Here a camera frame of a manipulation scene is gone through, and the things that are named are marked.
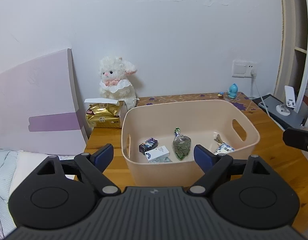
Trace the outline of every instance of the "blue gripper pad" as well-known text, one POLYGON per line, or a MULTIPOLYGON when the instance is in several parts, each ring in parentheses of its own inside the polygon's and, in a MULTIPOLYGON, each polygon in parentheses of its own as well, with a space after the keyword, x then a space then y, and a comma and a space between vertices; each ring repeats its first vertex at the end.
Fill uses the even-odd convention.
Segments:
POLYGON ((114 148, 111 144, 106 144, 101 149, 93 153, 90 162, 100 171, 103 172, 110 165, 114 157, 114 148))
POLYGON ((197 144, 194 147, 194 160, 203 172, 206 173, 213 167, 213 165, 215 165, 218 157, 200 144, 197 144))

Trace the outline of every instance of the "white phone holder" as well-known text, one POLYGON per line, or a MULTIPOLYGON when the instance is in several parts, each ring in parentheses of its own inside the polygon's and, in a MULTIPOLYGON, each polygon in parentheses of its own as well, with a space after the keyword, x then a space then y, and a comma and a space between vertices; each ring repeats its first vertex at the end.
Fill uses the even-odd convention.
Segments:
POLYGON ((278 113, 287 116, 290 115, 288 107, 292 109, 296 107, 295 91, 293 87, 285 86, 285 97, 286 103, 276 106, 276 110, 278 113))

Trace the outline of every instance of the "plastic bag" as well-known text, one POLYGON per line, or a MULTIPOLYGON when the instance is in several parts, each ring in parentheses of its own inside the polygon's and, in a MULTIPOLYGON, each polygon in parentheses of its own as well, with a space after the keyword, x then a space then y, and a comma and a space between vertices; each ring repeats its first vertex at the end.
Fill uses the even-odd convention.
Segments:
POLYGON ((183 160, 190 152, 191 139, 188 136, 180 134, 180 129, 175 129, 175 138, 173 141, 174 152, 180 160, 183 160))
POLYGON ((168 157, 164 157, 149 161, 149 163, 172 163, 172 161, 168 157))

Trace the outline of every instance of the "light switch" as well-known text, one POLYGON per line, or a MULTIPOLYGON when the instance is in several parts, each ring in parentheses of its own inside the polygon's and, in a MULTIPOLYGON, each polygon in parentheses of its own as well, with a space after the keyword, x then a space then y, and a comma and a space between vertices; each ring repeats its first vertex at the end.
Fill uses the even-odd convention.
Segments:
POLYGON ((233 64, 232 76, 233 77, 244 77, 247 70, 247 65, 242 64, 233 64))

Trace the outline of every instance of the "plush sheep toy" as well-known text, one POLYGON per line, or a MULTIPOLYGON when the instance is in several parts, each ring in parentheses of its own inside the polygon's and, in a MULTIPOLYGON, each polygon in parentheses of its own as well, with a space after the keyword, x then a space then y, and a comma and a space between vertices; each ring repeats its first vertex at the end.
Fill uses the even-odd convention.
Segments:
POLYGON ((136 72, 136 67, 121 57, 104 57, 100 61, 100 93, 102 98, 124 100, 127 110, 136 105, 135 89, 127 76, 136 72))

